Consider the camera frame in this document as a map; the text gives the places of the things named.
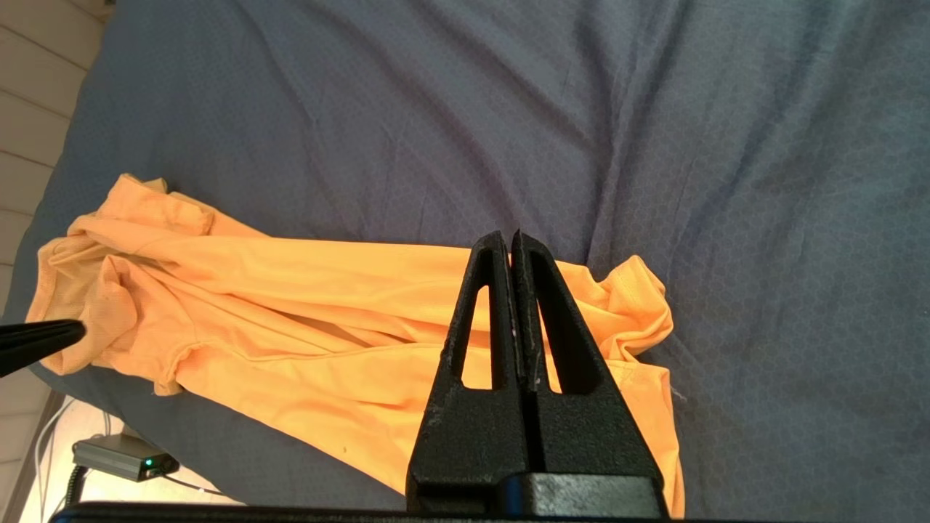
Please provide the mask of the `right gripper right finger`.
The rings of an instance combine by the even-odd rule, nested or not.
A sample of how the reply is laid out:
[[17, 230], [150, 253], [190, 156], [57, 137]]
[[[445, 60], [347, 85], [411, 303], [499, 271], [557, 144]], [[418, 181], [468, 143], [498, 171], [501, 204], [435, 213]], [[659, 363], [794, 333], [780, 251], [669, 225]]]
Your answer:
[[664, 519], [663, 477], [545, 245], [511, 243], [529, 466], [511, 512], [547, 519]]

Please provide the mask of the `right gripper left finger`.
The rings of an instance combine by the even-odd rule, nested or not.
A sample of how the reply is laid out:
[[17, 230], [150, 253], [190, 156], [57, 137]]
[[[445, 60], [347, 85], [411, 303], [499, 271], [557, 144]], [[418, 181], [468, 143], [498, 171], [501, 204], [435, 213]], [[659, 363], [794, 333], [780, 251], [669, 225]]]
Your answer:
[[[503, 511], [501, 484], [530, 469], [527, 375], [537, 347], [515, 268], [501, 232], [482, 236], [469, 252], [406, 473], [410, 511]], [[489, 293], [491, 385], [474, 389], [463, 377], [482, 289]]]

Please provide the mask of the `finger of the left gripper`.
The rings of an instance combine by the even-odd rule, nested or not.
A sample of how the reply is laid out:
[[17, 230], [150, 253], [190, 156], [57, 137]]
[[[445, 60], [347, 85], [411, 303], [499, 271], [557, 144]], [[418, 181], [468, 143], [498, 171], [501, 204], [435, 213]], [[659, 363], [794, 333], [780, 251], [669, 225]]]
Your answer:
[[76, 319], [3, 325], [1, 351], [2, 354], [54, 354], [82, 341], [84, 335], [86, 328]]
[[9, 376], [14, 372], [29, 367], [50, 355], [74, 345], [74, 341], [34, 341], [27, 344], [11, 344], [2, 342], [1, 345], [1, 377]]

